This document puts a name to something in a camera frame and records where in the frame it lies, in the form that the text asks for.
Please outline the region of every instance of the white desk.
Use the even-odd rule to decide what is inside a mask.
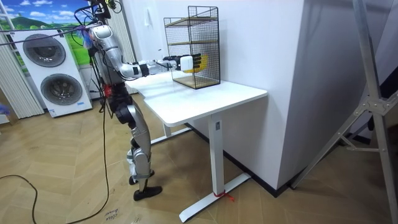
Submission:
[[[153,140],[155,144],[171,136],[189,131],[190,128],[171,133],[170,127],[198,118],[208,117],[211,175],[213,194],[209,194],[180,214],[182,222],[213,203],[225,191],[228,193],[250,176],[241,174],[224,184],[223,135],[220,111],[267,96],[267,91],[221,81],[221,84],[194,90],[172,80],[171,73],[163,73],[126,82],[143,97],[144,103],[164,124],[165,136]]]

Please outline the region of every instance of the wooden floor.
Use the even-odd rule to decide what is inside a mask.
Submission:
[[[134,96],[152,139],[163,135],[161,122]],[[65,223],[99,209],[106,195],[102,114],[95,109],[52,119],[49,114],[0,128],[0,175],[19,174],[39,190],[37,223]],[[211,193],[208,144],[194,132],[152,148],[156,175],[149,185],[164,191],[140,202],[137,186],[127,183],[125,160],[130,132],[116,118],[106,120],[106,156],[110,196],[105,209],[85,223],[180,223],[178,214]],[[225,181],[242,173],[224,160]],[[378,154],[338,148],[323,160],[297,190],[274,198],[253,180],[221,198],[188,223],[390,223]],[[0,180],[0,223],[32,223],[34,191],[17,178]]]

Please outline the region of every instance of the red tag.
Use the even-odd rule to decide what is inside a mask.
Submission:
[[[105,85],[104,88],[105,96],[108,98],[110,95],[112,95],[112,87],[111,85]]]
[[[219,194],[219,195],[217,195],[216,193],[214,193],[213,192],[213,194],[214,194],[214,196],[215,197],[222,197],[222,196],[227,196],[228,198],[229,198],[229,200],[230,201],[232,201],[232,202],[234,202],[235,201],[235,198],[234,197],[232,197],[232,196],[230,196],[230,194],[228,194],[228,193],[225,193],[225,190],[224,190],[224,192],[223,193],[221,193],[221,194]]]

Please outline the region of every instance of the washing machine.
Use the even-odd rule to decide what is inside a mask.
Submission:
[[[52,117],[92,109],[88,88],[79,73],[67,37],[60,34],[44,38],[59,32],[11,32],[13,41],[30,40],[16,43],[16,47]]]

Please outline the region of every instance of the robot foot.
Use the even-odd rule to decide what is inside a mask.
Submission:
[[[150,176],[149,176],[149,177],[152,177],[153,175],[155,175],[155,171],[154,171],[154,170],[151,170],[151,171],[150,171]],[[134,184],[136,184],[136,183],[138,183],[138,180],[134,181],[134,179],[132,178],[132,176],[130,176],[130,178],[129,178],[129,184],[130,184],[130,185],[134,185]]]
[[[155,195],[158,195],[162,192],[163,188],[161,186],[156,186],[156,187],[146,187],[143,192],[139,192],[139,190],[136,190],[134,192],[134,197],[133,199],[135,201],[139,201],[144,198],[149,198],[153,197]]]

